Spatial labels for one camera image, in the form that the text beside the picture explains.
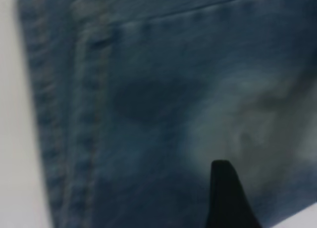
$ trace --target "white surface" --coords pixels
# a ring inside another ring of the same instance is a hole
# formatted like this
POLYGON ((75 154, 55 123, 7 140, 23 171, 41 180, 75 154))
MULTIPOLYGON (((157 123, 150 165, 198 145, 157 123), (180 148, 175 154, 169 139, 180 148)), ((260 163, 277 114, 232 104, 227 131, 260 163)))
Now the white surface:
MULTIPOLYGON (((13 0, 0 0, 0 228, 49 228, 13 0)), ((274 228, 317 227, 317 205, 274 228)))

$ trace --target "faded denim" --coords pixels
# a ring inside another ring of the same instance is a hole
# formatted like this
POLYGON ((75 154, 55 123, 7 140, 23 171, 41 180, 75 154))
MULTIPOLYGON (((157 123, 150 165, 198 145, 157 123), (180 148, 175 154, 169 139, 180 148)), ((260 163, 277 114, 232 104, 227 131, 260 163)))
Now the faded denim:
POLYGON ((316 0, 19 13, 56 227, 203 227, 215 159, 264 227, 316 201, 316 0))

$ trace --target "black object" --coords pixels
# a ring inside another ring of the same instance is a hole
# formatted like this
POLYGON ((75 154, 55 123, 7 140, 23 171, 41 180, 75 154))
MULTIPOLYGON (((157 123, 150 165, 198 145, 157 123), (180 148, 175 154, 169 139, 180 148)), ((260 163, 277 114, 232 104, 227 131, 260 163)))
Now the black object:
POLYGON ((206 228, 261 228, 229 161, 211 165, 210 210, 206 228))

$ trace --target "seam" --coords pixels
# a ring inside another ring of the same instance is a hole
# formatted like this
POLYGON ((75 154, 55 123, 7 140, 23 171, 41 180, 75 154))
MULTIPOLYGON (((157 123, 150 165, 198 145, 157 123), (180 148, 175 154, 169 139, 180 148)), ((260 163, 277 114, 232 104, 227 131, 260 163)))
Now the seam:
MULTIPOLYGON (((48 110, 48 113, 52 117, 52 121, 49 124, 49 129, 52 130, 52 137, 53 137, 53 149, 57 154, 57 169, 60 178, 62 179, 62 184, 61 184, 61 206, 63 206, 64 202, 64 192, 65 192, 65 186, 66 186, 66 177, 65 177, 65 157, 63 156, 63 143, 62 143, 62 129, 61 125, 57 116, 57 107, 59 105, 59 101, 56 97, 56 85, 55 85, 55 80, 54 80, 54 69, 53 69, 53 64, 52 64, 52 59, 51 55, 49 54, 49 49, 48 49, 48 42, 49 42, 49 33, 48 33, 48 28, 47 28, 47 21, 48 18, 45 14, 45 10, 43 8, 43 5, 45 4, 45 0, 32 0, 35 9, 37 10, 37 14, 40 14, 43 18, 43 21, 39 21, 37 23, 36 27, 39 30, 39 39, 41 39, 41 42, 43 43, 43 48, 45 52, 45 60, 44 60, 44 65, 43 65, 43 75, 47 76, 46 78, 50 79, 50 87, 49 90, 46 91, 46 95, 52 95, 52 97, 49 97, 49 101, 47 102, 46 108, 48 110)), ((58 217, 61 216, 61 209, 58 211, 58 217)))
POLYGON ((98 74, 98 79, 99 79, 99 86, 100 90, 99 93, 96 95, 96 114, 95 114, 95 146, 92 148, 92 154, 91 154, 91 167, 90 167, 90 172, 89 172, 89 178, 88 178, 88 191, 86 195, 86 204, 85 204, 85 214, 84 214, 84 220, 82 227, 83 228, 89 228, 91 224, 91 215, 92 215, 92 205, 93 205, 93 190, 94 190, 94 185, 95 185, 95 179, 96 179, 96 155, 98 152, 98 138, 99 138, 99 133, 101 133, 101 121, 102 121, 102 102, 104 100, 105 96, 103 94, 103 88, 106 85, 106 75, 107 71, 106 69, 103 69, 103 66, 106 68, 108 64, 108 55, 110 51, 110 46, 107 46, 105 49, 103 49, 100 52, 100 60, 99 60, 99 74, 98 74))
POLYGON ((201 5, 198 7, 190 8, 187 10, 174 11, 174 12, 171 11, 170 13, 167 13, 167 14, 153 15, 153 16, 148 16, 148 17, 139 17, 139 18, 135 18, 135 19, 127 20, 127 21, 124 21, 124 20, 112 21, 109 25, 125 25, 125 24, 132 24, 135 22, 142 22, 142 21, 149 21, 149 20, 156 21, 156 20, 167 18, 167 17, 174 17, 174 16, 181 15, 181 14, 187 14, 187 13, 190 13, 193 11, 201 11, 201 10, 208 9, 208 8, 220 7, 222 5, 231 4, 231 3, 238 2, 238 1, 244 1, 244 0, 223 0, 223 1, 218 1, 218 2, 212 3, 212 4, 206 4, 206 5, 201 5))

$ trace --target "dark stain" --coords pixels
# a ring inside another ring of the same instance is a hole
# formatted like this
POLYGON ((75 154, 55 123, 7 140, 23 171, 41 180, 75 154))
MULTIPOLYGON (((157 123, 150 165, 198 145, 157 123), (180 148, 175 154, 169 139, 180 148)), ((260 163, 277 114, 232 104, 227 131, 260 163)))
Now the dark stain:
POLYGON ((202 89, 202 83, 192 80, 137 80, 115 94, 113 106, 117 113, 132 121, 156 125, 166 122, 171 115, 183 115, 188 106, 199 98, 202 89))

